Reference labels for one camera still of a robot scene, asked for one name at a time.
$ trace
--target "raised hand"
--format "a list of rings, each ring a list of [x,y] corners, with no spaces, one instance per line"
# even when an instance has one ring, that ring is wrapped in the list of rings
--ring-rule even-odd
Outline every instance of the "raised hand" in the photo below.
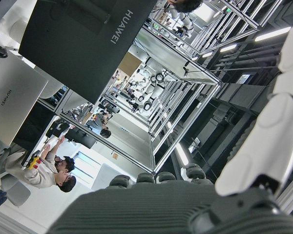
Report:
[[[50,151],[50,148],[51,148],[50,144],[47,144],[45,146],[45,148],[44,148],[44,150],[43,150],[43,152],[41,153],[41,156],[40,156],[41,159],[45,159],[45,157],[47,156],[48,152]]]

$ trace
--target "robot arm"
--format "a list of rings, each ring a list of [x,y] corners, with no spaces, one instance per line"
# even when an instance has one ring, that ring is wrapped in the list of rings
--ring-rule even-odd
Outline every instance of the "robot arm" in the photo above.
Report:
[[[220,195],[262,184],[278,195],[293,170],[293,28],[281,51],[273,97],[235,157],[225,166],[215,187]]]

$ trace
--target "window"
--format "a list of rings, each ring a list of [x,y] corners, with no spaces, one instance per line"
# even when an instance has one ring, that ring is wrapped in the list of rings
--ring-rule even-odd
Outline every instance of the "window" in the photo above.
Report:
[[[237,84],[244,84],[245,81],[250,77],[251,75],[249,74],[244,74],[242,75],[239,80],[236,82]]]
[[[91,188],[101,168],[101,164],[80,151],[75,155],[74,160],[75,169],[72,171],[72,174],[78,182]]]

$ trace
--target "gray chair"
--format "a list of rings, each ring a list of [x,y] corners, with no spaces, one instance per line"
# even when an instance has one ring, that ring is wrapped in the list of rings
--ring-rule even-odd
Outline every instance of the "gray chair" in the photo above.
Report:
[[[4,162],[10,153],[17,151],[20,148],[18,145],[14,145],[11,148],[4,149],[0,148],[0,188],[7,192],[7,199],[15,206],[21,206],[30,196],[30,191],[23,185],[18,179],[10,174],[1,176],[4,170]]]
[[[30,190],[18,179],[6,174],[1,180],[1,189],[6,191],[6,197],[15,206],[21,206],[30,196]]]

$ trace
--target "monitor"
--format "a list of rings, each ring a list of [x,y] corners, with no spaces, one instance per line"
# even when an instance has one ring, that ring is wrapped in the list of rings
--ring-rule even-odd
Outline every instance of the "monitor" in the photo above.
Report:
[[[0,59],[0,140],[10,145],[48,80],[8,52]]]
[[[19,53],[95,103],[155,3],[156,0],[38,1]]]

